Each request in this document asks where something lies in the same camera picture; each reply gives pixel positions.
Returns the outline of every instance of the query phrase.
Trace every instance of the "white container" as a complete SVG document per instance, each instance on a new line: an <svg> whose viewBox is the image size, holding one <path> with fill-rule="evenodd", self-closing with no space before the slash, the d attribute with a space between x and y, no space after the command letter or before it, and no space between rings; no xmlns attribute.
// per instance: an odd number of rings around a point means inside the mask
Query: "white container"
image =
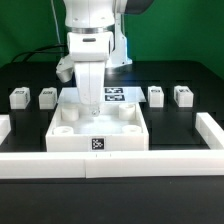
<svg viewBox="0 0 224 224"><path fill-rule="evenodd" d="M66 105L58 105L46 134L48 152L90 152L90 151L144 151L148 150L149 134L138 103L134 108L134 119L120 119L120 103L102 104L98 117L91 117L87 107L74 105L78 109L77 120L63 120ZM54 134L58 127L69 126L73 133ZM136 132L127 128L138 127Z"/></svg>
<svg viewBox="0 0 224 224"><path fill-rule="evenodd" d="M30 89L27 87L16 88L9 96L11 109L26 109L30 102Z"/></svg>

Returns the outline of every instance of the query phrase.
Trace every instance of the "green backdrop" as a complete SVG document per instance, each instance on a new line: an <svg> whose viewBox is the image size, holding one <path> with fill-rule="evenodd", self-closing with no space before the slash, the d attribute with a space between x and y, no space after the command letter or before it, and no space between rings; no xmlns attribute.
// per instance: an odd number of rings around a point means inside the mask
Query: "green backdrop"
<svg viewBox="0 0 224 224"><path fill-rule="evenodd" d="M54 1L64 41L64 4ZM129 56L199 61L224 78L223 10L223 0L155 0L144 14L125 17ZM0 1L0 66L18 53L55 43L50 0ZM55 60L55 56L32 60Z"/></svg>

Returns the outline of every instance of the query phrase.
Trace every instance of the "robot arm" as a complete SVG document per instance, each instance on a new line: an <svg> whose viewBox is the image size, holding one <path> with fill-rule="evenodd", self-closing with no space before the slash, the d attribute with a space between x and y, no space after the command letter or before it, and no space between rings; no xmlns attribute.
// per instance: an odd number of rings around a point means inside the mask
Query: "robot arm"
<svg viewBox="0 0 224 224"><path fill-rule="evenodd" d="M130 63L126 44L121 43L125 37L116 29L116 25L120 25L120 14L140 14L152 2L64 0L69 55L59 62L57 74L66 82L74 71L80 102L90 107L93 116L99 115L105 68Z"/></svg>

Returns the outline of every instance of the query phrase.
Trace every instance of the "black table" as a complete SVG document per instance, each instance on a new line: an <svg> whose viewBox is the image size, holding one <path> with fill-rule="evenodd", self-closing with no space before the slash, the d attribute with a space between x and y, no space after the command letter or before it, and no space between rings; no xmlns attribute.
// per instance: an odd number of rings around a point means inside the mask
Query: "black table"
<svg viewBox="0 0 224 224"><path fill-rule="evenodd" d="M0 69L0 114L10 114L12 131L1 152L44 152L54 111L40 111L42 88L71 87L55 76L55 63L14 63ZM136 62L132 71L108 75L105 86L161 86L163 109L141 104L150 149L204 149L194 128L197 112L209 112L224 128L224 82L190 61ZM180 109L173 87L186 85L194 107ZM26 110L11 110L9 95L29 87ZM0 223L224 223L224 177L1 180Z"/></svg>

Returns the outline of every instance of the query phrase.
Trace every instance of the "white cube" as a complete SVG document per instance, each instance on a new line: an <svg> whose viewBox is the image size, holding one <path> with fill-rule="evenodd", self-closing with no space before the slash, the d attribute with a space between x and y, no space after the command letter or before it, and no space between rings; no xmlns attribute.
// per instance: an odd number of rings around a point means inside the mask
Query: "white cube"
<svg viewBox="0 0 224 224"><path fill-rule="evenodd" d="M163 107L164 93L162 88L159 86L148 87L148 101L150 107Z"/></svg>
<svg viewBox="0 0 224 224"><path fill-rule="evenodd" d="M25 109L30 102L30 89L16 88L9 96L11 109Z"/></svg>
<svg viewBox="0 0 224 224"><path fill-rule="evenodd" d="M175 86L174 100L179 107L193 107L194 94L187 86Z"/></svg>
<svg viewBox="0 0 224 224"><path fill-rule="evenodd" d="M41 110L54 109L57 103L57 89L44 88L39 95L39 105Z"/></svg>

